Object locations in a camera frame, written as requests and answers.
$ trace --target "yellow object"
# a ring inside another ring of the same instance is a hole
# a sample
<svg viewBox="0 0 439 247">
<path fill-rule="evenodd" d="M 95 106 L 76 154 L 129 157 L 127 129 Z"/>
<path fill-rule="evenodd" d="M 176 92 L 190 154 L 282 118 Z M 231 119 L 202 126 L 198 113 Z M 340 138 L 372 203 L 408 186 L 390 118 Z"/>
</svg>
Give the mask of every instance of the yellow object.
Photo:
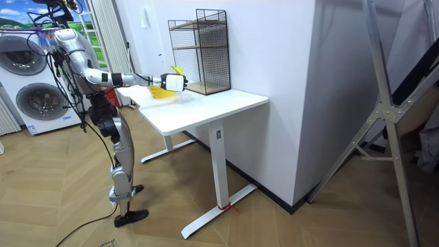
<svg viewBox="0 0 439 247">
<path fill-rule="evenodd" d="M 166 91 L 159 86 L 149 86 L 148 90 L 150 91 L 152 97 L 154 99 L 163 99 L 166 97 L 175 96 L 176 92 Z"/>
<path fill-rule="evenodd" d="M 178 75 L 185 75 L 185 73 L 183 73 L 183 70 L 178 68 L 177 66 L 171 65 L 171 68 L 174 69 L 174 71 L 176 71 Z"/>
<path fill-rule="evenodd" d="M 185 73 L 183 73 L 183 70 L 178 68 L 177 66 L 171 66 L 171 68 L 174 69 L 178 75 L 185 75 Z M 176 95 L 176 92 L 166 91 L 159 86 L 149 86 L 148 90 L 150 91 L 154 99 L 164 99 L 166 97 L 172 97 Z"/>
</svg>

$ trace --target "red string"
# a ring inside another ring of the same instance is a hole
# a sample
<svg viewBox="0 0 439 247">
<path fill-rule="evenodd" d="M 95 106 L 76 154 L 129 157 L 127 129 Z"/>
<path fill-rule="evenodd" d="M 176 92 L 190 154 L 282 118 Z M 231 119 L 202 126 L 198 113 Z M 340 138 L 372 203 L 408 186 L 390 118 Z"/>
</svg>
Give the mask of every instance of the red string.
<svg viewBox="0 0 439 247">
<path fill-rule="evenodd" d="M 218 209 L 220 209 L 220 210 L 226 210 L 226 209 L 228 209 L 228 208 L 232 208 L 232 209 L 236 210 L 236 212 L 239 213 L 238 208 L 235 207 L 235 206 L 233 206 L 231 203 L 228 203 L 226 206 L 224 206 L 224 207 L 222 207 L 222 208 L 221 208 L 220 206 L 218 206 Z"/>
</svg>

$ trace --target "metal tripod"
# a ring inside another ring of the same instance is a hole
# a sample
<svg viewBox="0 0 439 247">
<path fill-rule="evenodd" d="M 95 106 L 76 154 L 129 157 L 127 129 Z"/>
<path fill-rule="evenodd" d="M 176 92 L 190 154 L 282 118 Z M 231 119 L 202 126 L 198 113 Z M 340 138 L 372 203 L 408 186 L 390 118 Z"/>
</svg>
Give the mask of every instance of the metal tripod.
<svg viewBox="0 0 439 247">
<path fill-rule="evenodd" d="M 363 0 L 363 11 L 365 14 L 366 25 L 368 28 L 368 34 L 370 38 L 370 50 L 372 51 L 372 59 L 377 74 L 378 89 L 381 97 L 381 103 L 370 114 L 365 124 L 360 128 L 358 133 L 354 136 L 352 141 L 348 144 L 346 149 L 340 155 L 338 160 L 331 167 L 329 172 L 318 184 L 316 189 L 312 192 L 308 198 L 308 202 L 313 202 L 319 191 L 326 185 L 331 177 L 336 173 L 340 166 L 344 163 L 346 158 L 352 153 L 353 150 L 359 150 L 366 161 L 393 161 L 396 179 L 399 187 L 399 194 L 401 197 L 401 203 L 403 205 L 405 224 L 409 235 L 409 241 L 411 247 L 419 246 L 418 231 L 414 219 L 412 203 L 410 201 L 407 179 L 403 166 L 401 156 L 401 144 L 399 140 L 397 123 L 404 116 L 404 114 L 416 103 L 416 101 L 423 96 L 438 80 L 439 80 L 439 66 L 436 67 L 415 89 L 415 91 L 400 105 L 396 106 L 392 102 L 392 94 L 390 91 L 390 84 L 388 79 L 388 72 L 385 65 L 385 57 L 383 54 L 383 47 L 381 39 L 379 37 L 378 25 L 377 25 L 377 12 L 375 10 L 372 0 Z M 368 132 L 370 127 L 378 120 L 385 120 L 385 125 L 388 131 L 388 139 L 390 143 L 390 149 L 392 151 L 392 157 L 371 157 L 360 146 L 359 142 Z"/>
</svg>

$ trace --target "desk leg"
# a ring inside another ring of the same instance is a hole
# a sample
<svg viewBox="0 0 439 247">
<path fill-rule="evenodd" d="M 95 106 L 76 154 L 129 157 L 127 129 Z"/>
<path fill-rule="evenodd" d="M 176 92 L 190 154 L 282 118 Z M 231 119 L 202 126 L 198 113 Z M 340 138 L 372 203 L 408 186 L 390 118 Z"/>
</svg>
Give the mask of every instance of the desk leg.
<svg viewBox="0 0 439 247">
<path fill-rule="evenodd" d="M 225 212 L 225 210 L 228 209 L 227 206 L 229 203 L 234 205 L 257 188 L 255 185 L 250 184 L 230 198 L 228 197 L 224 131 L 222 129 L 221 119 L 209 124 L 209 143 L 211 144 L 213 178 L 215 179 L 215 192 L 218 205 L 183 228 L 181 234 L 185 239 L 200 230 L 221 213 Z"/>
<path fill-rule="evenodd" d="M 142 158 L 140 161 L 142 163 L 146 163 L 146 162 L 152 160 L 153 158 L 158 158 L 159 156 L 165 155 L 165 154 L 171 152 L 172 150 L 176 150 L 178 148 L 182 148 L 182 147 L 184 147 L 186 145 L 189 145 L 189 144 L 195 142 L 195 140 L 190 139 L 190 140 L 187 140 L 187 141 L 182 142 L 180 144 L 172 145 L 171 136 L 163 136 L 163 140 L 165 141 L 165 147 L 166 147 L 165 150 L 162 150 L 162 151 L 157 152 L 155 154 L 148 155 L 145 158 Z"/>
<path fill-rule="evenodd" d="M 209 143 L 211 144 L 213 178 L 215 179 L 217 203 L 218 206 L 224 208 L 230 200 L 228 199 L 226 153 L 224 151 L 224 131 L 222 129 L 221 119 L 209 124 Z"/>
</svg>

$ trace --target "robot leg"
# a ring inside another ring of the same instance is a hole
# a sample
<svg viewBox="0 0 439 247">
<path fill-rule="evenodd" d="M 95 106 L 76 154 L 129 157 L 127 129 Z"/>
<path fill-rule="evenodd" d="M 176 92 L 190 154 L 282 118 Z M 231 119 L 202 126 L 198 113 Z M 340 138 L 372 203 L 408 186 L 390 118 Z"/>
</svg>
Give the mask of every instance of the robot leg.
<svg viewBox="0 0 439 247">
<path fill-rule="evenodd" d="M 131 197 L 143 190 L 143 185 L 132 186 L 134 167 L 134 145 L 130 129 L 125 119 L 120 115 L 113 117 L 112 121 L 118 135 L 112 136 L 115 150 L 115 168 L 111 171 L 115 183 L 110 192 L 109 199 L 119 205 L 120 215 L 115 218 L 115 226 L 137 222 L 148 216 L 147 210 L 130 211 Z"/>
</svg>

